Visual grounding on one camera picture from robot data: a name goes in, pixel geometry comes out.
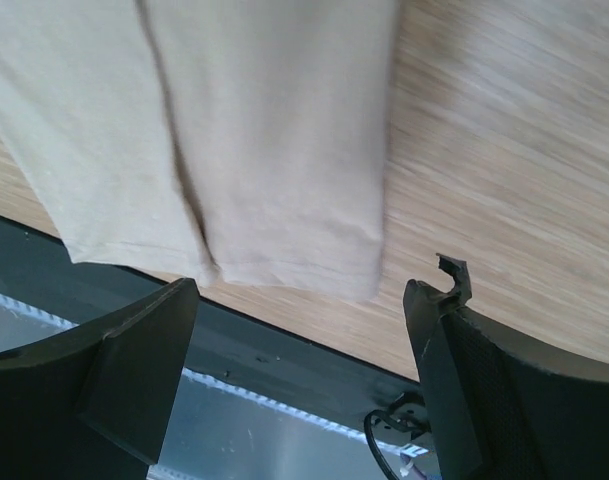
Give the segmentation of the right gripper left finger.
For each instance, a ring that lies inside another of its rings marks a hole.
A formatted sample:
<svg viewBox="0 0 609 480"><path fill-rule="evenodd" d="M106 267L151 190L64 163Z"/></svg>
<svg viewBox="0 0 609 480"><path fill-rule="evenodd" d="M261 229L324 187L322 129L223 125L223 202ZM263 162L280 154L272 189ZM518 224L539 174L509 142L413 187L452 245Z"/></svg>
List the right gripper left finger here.
<svg viewBox="0 0 609 480"><path fill-rule="evenodd" d="M144 479L159 460L199 292L180 279L0 353L0 479Z"/></svg>

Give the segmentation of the beige t shirt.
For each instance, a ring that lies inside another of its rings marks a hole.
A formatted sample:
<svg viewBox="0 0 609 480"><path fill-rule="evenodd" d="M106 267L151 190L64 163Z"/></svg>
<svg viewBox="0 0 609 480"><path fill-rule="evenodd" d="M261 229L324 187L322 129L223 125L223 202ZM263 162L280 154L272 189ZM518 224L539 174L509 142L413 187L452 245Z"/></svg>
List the beige t shirt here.
<svg viewBox="0 0 609 480"><path fill-rule="evenodd" d="M379 289L396 1L0 1L0 138L71 259Z"/></svg>

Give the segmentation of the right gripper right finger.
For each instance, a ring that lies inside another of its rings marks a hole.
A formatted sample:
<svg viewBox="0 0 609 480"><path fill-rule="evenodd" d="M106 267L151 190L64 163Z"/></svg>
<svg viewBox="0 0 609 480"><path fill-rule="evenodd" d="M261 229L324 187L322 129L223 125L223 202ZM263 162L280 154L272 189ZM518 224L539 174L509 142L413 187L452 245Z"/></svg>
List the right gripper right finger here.
<svg viewBox="0 0 609 480"><path fill-rule="evenodd" d="M609 479L609 364L468 306L464 261L440 291L410 280L406 328L446 479Z"/></svg>

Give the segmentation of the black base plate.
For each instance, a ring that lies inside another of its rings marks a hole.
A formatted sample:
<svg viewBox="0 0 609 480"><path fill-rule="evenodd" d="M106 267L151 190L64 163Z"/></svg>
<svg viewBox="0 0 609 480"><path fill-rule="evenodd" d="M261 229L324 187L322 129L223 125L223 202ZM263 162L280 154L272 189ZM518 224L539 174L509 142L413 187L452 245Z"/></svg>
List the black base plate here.
<svg viewBox="0 0 609 480"><path fill-rule="evenodd" d="M0 293L84 323L157 291L121 267L73 264L63 244L0 216ZM367 413L426 421L417 382L202 299L186 366L231 386L361 429Z"/></svg>

